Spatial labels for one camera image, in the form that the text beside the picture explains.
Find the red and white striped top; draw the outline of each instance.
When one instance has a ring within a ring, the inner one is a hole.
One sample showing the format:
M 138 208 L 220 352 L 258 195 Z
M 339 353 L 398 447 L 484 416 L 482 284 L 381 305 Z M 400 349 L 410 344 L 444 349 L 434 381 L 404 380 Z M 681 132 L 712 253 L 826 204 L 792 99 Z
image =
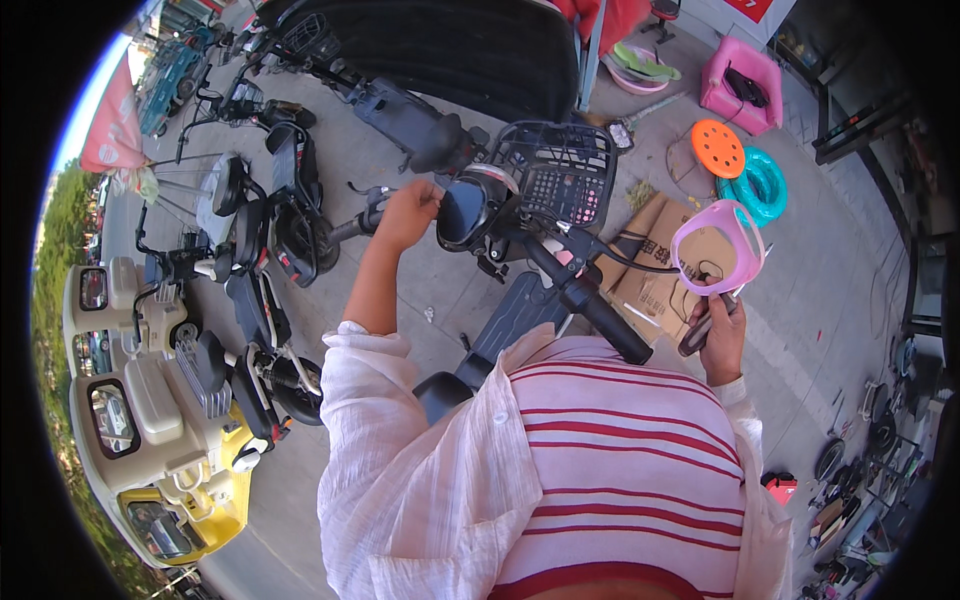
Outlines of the red and white striped top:
M 600 579 L 733 596 L 744 473 L 707 385 L 627 365 L 602 339 L 579 337 L 509 376 L 543 500 L 491 599 Z

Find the cardboard box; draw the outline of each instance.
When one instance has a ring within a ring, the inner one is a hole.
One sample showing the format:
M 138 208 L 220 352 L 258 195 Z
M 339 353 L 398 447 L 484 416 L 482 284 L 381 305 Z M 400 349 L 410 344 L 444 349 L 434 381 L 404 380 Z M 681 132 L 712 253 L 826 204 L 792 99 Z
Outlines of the cardboard box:
M 647 204 L 644 204 L 643 207 L 634 215 L 634 218 L 630 220 L 630 223 L 623 229 L 624 231 L 630 231 L 636 233 L 637 235 L 647 235 L 650 233 L 650 229 L 654 226 L 654 223 L 657 221 L 660 216 L 660 211 L 663 209 L 663 206 L 670 202 L 670 199 L 666 194 L 662 192 L 657 192 L 654 194 L 653 198 L 647 201 Z M 622 243 L 617 244 L 616 239 L 611 242 L 610 247 L 613 248 L 613 251 L 623 256 L 627 260 L 633 260 L 637 252 L 624 252 L 622 249 L 627 249 L 630 247 L 638 249 L 639 245 L 642 242 L 636 242 L 635 240 L 624 239 Z M 603 282 L 600 284 L 600 289 L 604 292 L 610 292 L 611 288 L 617 284 L 623 274 L 627 272 L 628 267 L 626 265 L 621 265 L 612 258 L 601 254 L 596 260 L 593 261 L 593 264 L 600 269 L 600 273 L 603 274 Z
M 673 266 L 670 242 L 680 225 L 693 215 L 694 210 L 685 204 L 667 201 L 634 262 L 649 267 Z M 697 229 L 688 235 L 680 246 L 680 257 L 684 272 L 691 279 L 696 278 L 701 269 L 721 276 L 730 273 L 736 265 L 733 246 L 714 228 Z M 662 332 L 669 335 L 675 343 L 679 343 L 688 329 L 686 321 L 690 311 L 700 297 L 687 290 L 675 275 L 657 275 L 628 269 L 613 287 L 612 299 L 614 303 L 620 304 L 621 313 L 630 318 L 632 325 L 648 342 L 652 342 Z M 624 309 L 625 304 L 641 311 L 655 322 L 659 329 L 629 309 Z

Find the red sign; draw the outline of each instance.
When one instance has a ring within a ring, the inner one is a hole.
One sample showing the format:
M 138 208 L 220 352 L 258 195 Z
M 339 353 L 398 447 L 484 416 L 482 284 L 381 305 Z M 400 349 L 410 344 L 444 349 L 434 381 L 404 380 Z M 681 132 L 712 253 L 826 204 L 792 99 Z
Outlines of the red sign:
M 93 116 L 80 155 L 80 166 L 93 173 L 112 168 L 135 169 L 147 162 L 142 148 L 143 136 L 136 117 L 130 65 L 124 55 Z
M 763 18 L 763 15 L 767 13 L 767 9 L 770 8 L 770 5 L 773 4 L 773 0 L 724 0 L 727 4 L 734 7 L 740 12 L 743 12 L 747 17 L 755 22 L 759 23 L 760 19 Z

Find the scooter deck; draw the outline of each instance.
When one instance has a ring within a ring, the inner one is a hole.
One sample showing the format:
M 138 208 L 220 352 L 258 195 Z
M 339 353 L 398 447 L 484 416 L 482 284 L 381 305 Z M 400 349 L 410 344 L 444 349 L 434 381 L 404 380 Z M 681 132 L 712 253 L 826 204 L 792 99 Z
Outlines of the scooter deck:
M 544 288 L 539 274 L 521 274 L 497 305 L 454 374 L 471 389 L 479 390 L 493 369 L 500 350 L 508 348 L 539 324 L 552 323 L 556 331 L 568 315 L 569 311 L 560 303 L 556 289 Z

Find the person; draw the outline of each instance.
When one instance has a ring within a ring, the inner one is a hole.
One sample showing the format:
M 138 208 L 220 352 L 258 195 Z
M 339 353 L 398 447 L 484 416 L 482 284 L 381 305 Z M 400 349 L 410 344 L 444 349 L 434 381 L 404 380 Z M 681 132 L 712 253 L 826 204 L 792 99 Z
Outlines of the person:
M 428 426 L 397 333 L 396 271 L 442 198 L 417 180 L 388 201 L 324 336 L 317 511 L 340 597 L 789 594 L 790 521 L 759 484 L 761 424 L 740 372 L 742 304 L 694 310 L 713 319 L 706 384 L 665 368 L 660 349 L 628 365 L 603 338 L 555 339 L 543 324 Z

